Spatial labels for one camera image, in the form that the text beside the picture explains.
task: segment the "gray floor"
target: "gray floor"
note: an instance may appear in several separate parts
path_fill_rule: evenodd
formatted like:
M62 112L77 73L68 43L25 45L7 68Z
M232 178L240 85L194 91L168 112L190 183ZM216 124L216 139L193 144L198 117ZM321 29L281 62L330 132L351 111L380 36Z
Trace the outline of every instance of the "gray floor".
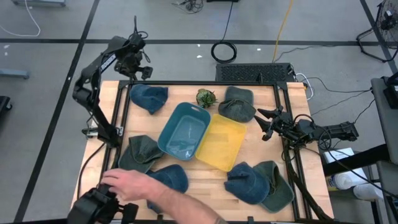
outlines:
M100 1L89 39L128 36L132 19L138 16L139 30L150 39L219 39L229 13L229 3L206 4L202 12L187 15L170 5L173 1L113 0ZM34 5L32 14L42 28L43 39L79 39L93 0L68 0L67 7ZM371 12L377 12L377 0L367 0ZM243 0L235 4L227 39L275 40L288 0ZM23 6L0 2L0 25L13 32L33 34L34 24ZM352 41L370 23L358 0L295 1L282 40ZM16 38L0 30L1 38ZM374 34L366 37L376 41ZM28 70L29 80L0 78L0 95L12 98L14 108L0 132L0 223L13 221L25 191L55 105L71 65L77 44L0 44L0 67ZM294 45L279 46L279 53ZM104 44L86 44L75 76L106 48ZM154 73L151 80L214 80L216 62L210 56L211 45L147 45ZM237 45L236 63L271 62L273 45ZM382 56L380 47L366 47ZM217 55L229 57L231 52L220 47ZM387 63L365 56L359 47L320 47L284 55L279 62L290 62L296 72L320 77L334 90L363 90L370 79L392 74ZM111 69L103 80L122 79ZM327 92L320 82L311 80L315 96L309 101L314 113L351 94ZM372 100L365 93L353 100L314 116L318 124L353 121ZM86 111L72 100L68 92L49 151L30 201L25 220L66 217L85 148L80 129L85 127ZM384 142L375 105L356 124L359 139L341 142L339 147L364 151ZM347 222L373 223L370 203L332 197L337 218Z

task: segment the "green plant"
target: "green plant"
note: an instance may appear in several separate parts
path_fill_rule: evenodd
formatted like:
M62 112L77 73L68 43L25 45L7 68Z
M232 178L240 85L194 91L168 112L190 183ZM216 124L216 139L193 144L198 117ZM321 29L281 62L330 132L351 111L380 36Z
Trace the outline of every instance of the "green plant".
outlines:
M197 94L197 103L202 108L208 108L217 102L216 95L210 90L199 89Z

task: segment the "human hand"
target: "human hand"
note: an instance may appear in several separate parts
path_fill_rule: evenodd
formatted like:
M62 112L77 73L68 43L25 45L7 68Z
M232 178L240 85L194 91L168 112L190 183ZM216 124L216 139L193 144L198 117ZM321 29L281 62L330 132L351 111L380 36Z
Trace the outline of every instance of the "human hand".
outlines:
M106 171L101 184L108 184L110 192L124 201L150 199L162 194L167 187L159 181L136 170L111 169Z

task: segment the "human arm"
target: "human arm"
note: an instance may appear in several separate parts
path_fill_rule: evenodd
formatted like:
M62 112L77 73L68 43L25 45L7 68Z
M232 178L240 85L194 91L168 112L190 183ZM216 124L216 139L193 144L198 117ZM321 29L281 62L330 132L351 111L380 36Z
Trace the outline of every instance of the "human arm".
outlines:
M113 169L104 173L102 184L125 201L146 199L155 203L179 224L225 224L209 206L168 188L161 182L136 170Z

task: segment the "plastic bowl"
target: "plastic bowl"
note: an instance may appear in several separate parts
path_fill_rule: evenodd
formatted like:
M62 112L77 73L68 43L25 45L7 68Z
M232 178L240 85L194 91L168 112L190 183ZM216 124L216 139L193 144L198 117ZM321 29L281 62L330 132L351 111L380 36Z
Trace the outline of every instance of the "plastic bowl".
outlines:
M159 136L159 149L183 161L191 159L210 119L207 110L191 103L180 103Z
M225 172L234 166L246 134L246 125L214 114L196 158Z

